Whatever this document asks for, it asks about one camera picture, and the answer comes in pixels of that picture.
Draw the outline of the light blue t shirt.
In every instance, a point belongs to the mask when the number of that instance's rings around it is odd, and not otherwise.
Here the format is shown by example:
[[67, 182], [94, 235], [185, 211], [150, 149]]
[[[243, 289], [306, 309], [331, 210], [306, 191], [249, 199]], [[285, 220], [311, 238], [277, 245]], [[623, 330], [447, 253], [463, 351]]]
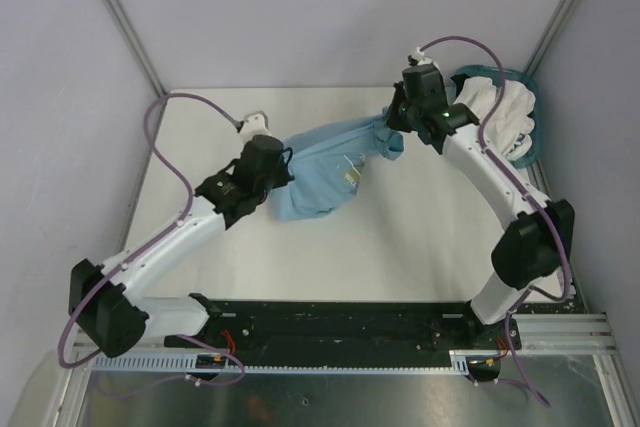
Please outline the light blue t shirt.
[[386, 113], [326, 124], [285, 141], [293, 156], [293, 180], [271, 191], [269, 201], [280, 221], [325, 217], [353, 200], [366, 160], [394, 161], [404, 152], [400, 132], [386, 125]]

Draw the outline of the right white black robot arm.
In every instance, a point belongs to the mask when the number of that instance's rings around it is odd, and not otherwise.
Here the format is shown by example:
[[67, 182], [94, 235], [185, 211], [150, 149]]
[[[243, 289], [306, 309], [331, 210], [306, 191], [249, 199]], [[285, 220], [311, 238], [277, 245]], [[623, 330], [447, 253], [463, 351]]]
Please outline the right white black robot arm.
[[503, 234], [491, 253], [493, 273], [458, 318], [436, 325], [473, 348], [484, 348], [504, 318], [513, 313], [541, 279], [557, 271], [571, 282], [569, 254], [575, 211], [566, 200], [552, 201], [527, 185], [485, 137], [482, 124], [464, 103], [448, 102], [444, 81], [432, 63], [418, 62], [402, 72], [385, 116], [393, 130], [416, 133], [426, 145], [462, 172], [499, 220]]

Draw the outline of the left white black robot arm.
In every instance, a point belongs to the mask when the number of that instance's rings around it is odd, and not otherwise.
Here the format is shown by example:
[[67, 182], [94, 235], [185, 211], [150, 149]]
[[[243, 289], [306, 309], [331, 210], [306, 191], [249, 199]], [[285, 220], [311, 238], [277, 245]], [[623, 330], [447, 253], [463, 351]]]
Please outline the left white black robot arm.
[[72, 323], [109, 358], [140, 340], [188, 336], [214, 344], [221, 323], [204, 296], [150, 298], [147, 291], [200, 246], [252, 214], [275, 188], [292, 180], [293, 150], [269, 135], [248, 140], [239, 158], [192, 190], [184, 209], [136, 247], [99, 265], [84, 259], [70, 275]]

